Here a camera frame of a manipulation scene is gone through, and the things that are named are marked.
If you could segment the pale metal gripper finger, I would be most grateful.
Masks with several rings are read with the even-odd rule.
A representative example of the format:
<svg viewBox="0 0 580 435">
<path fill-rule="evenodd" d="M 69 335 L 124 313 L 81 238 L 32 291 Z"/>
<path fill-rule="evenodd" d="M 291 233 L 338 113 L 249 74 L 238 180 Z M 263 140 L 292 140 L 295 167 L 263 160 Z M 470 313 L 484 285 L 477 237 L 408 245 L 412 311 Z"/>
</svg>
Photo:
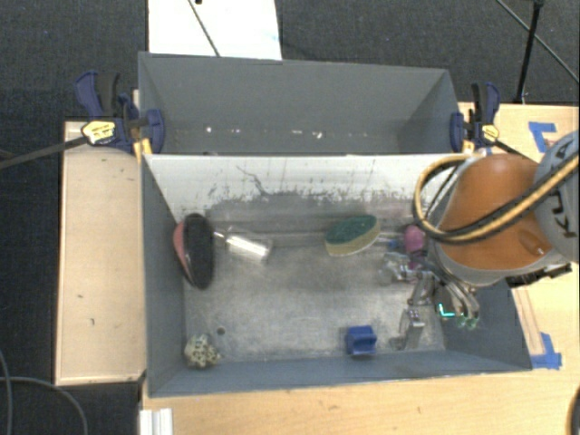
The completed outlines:
<svg viewBox="0 0 580 435">
<path fill-rule="evenodd" d="M 399 334 L 389 340 L 394 351 L 409 351 L 418 348 L 425 321 L 418 308 L 407 308 L 401 314 Z"/>
<path fill-rule="evenodd" d="M 427 305 L 430 302 L 433 290 L 433 275 L 423 274 L 417 278 L 411 296 L 408 299 L 409 306 Z"/>
</svg>

